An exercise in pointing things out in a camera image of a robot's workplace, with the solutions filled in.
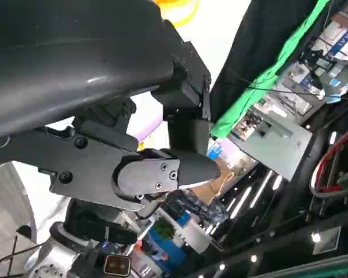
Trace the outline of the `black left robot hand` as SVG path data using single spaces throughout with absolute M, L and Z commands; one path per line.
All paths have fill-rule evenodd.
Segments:
M 139 211 L 136 196 L 220 176 L 207 157 L 211 75 L 153 1 L 0 1 L 0 162 L 50 190 Z M 139 152 L 131 97 L 163 106 L 170 147 Z

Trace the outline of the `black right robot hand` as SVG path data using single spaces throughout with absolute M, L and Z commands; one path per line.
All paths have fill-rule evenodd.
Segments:
M 133 244 L 137 233 L 115 222 L 120 210 L 102 204 L 71 199 L 63 226 L 82 240 Z

